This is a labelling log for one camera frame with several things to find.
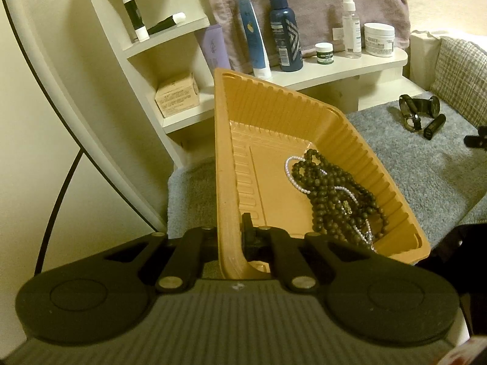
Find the brown box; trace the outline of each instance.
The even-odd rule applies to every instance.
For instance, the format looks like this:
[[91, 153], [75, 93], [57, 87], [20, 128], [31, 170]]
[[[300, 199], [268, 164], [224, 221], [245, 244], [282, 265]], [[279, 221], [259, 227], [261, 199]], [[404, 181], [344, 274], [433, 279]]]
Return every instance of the brown box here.
[[387, 170], [345, 115], [329, 104], [245, 74], [215, 70], [218, 251], [223, 275], [269, 278], [242, 253], [242, 213], [295, 238], [312, 230], [309, 199], [289, 182], [286, 159], [317, 149], [371, 191], [389, 219], [379, 254], [415, 263], [430, 245]]
[[155, 102], [164, 118], [197, 107], [200, 97], [193, 73], [180, 74], [159, 85]]

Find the checkered fabric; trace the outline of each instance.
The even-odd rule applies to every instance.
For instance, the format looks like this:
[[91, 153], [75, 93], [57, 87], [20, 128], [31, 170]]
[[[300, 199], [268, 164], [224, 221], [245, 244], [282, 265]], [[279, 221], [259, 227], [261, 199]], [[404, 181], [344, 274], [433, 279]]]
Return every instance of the checkered fabric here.
[[487, 54], [470, 41], [443, 37], [431, 91], [475, 127], [487, 125]]

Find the clear spray bottle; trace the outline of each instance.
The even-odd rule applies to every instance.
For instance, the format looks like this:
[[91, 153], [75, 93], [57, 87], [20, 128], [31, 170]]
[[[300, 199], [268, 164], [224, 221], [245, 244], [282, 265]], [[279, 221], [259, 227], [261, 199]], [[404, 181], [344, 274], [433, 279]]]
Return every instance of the clear spray bottle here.
[[362, 56], [362, 36], [360, 35], [360, 19], [355, 12], [354, 0], [343, 0], [343, 41], [346, 56], [358, 59]]

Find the white curved panel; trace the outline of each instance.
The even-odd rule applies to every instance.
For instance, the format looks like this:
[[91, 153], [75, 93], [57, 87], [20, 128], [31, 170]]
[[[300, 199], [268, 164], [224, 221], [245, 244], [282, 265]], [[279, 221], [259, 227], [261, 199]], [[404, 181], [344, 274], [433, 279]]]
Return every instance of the white curved panel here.
[[15, 296], [79, 147], [33, 77], [0, 2], [0, 358], [25, 339]]
[[59, 209], [42, 270], [74, 262], [152, 231], [83, 155]]

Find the pink towel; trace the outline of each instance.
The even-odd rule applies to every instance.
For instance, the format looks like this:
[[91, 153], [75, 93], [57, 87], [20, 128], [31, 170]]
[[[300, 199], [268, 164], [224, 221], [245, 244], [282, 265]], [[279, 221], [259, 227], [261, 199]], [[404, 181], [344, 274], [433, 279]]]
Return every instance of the pink towel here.
[[[251, 72], [247, 41], [240, 30], [236, 0], [209, 0], [218, 24], [222, 26], [225, 44], [234, 70]], [[269, 0], [251, 0], [264, 38], [271, 65], [278, 63], [276, 46], [269, 24]], [[396, 46], [409, 45], [410, 21], [406, 0], [354, 0], [360, 23], [379, 22], [395, 27]], [[288, 0], [296, 14], [301, 49], [305, 56], [315, 52], [315, 43], [333, 42], [343, 50], [341, 41], [333, 41], [332, 29], [342, 27], [342, 0]]]

